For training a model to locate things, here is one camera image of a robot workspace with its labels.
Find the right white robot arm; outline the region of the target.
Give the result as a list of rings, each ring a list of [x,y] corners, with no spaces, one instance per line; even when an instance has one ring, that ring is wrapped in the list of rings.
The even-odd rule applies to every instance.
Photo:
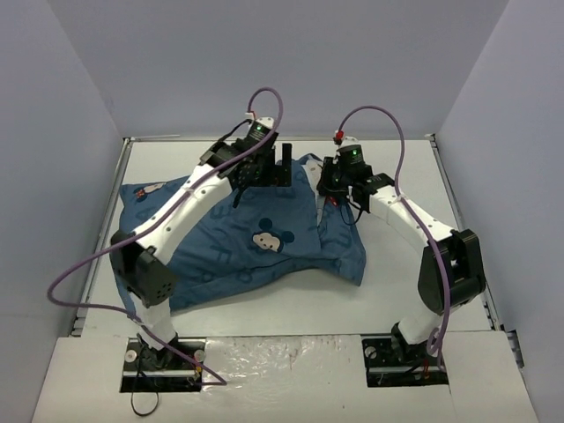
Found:
[[[423,353],[437,355],[452,312],[486,289],[478,236],[435,219],[385,173],[375,174],[360,145],[343,145],[325,157],[318,192],[385,222],[419,255],[418,302],[391,329],[391,353],[410,364]]]

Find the blue cartoon print pillowcase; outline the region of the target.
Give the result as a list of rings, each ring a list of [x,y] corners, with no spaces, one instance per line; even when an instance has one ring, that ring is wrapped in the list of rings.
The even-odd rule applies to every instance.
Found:
[[[320,196],[322,161],[292,163],[289,187],[247,189],[212,207],[184,237],[168,266],[178,278],[174,312],[267,286],[288,273],[321,269],[360,286],[366,266],[349,207]]]

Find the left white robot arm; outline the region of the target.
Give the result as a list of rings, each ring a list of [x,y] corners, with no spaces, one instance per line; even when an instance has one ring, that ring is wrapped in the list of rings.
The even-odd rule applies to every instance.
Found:
[[[291,182],[291,146],[284,145],[281,165],[274,159],[277,121],[262,117],[245,123],[249,126],[245,137],[215,142],[157,211],[132,231],[119,230],[111,238],[113,273],[133,302],[137,335],[147,346],[145,357],[157,368],[170,367],[177,358],[178,335],[169,299],[178,278],[168,264],[182,240],[233,192]]]

